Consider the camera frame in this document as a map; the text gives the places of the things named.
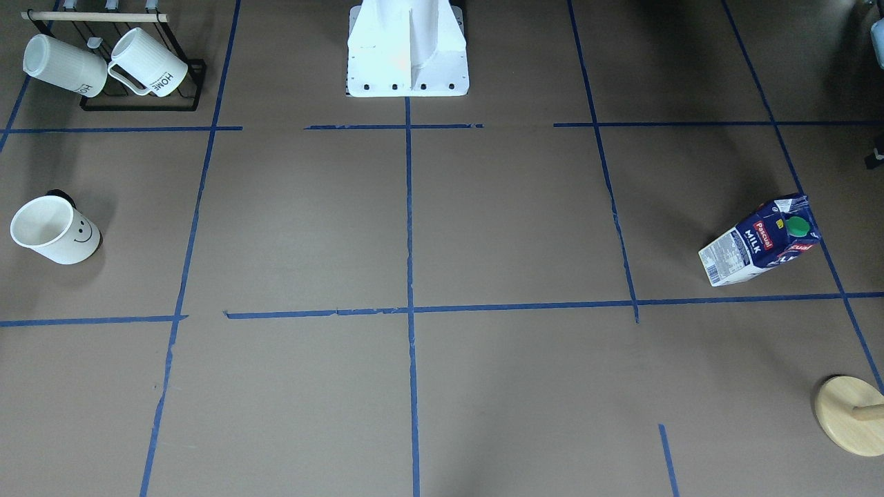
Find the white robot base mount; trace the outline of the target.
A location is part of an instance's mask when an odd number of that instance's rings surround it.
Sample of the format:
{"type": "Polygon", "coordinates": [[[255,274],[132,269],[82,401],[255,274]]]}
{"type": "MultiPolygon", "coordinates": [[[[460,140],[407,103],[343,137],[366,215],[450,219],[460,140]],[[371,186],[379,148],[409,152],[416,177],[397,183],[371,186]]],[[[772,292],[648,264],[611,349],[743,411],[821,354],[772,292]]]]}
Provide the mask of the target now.
{"type": "Polygon", "coordinates": [[[470,89],[464,2],[363,1],[349,11],[350,97],[461,97],[470,89]]]}

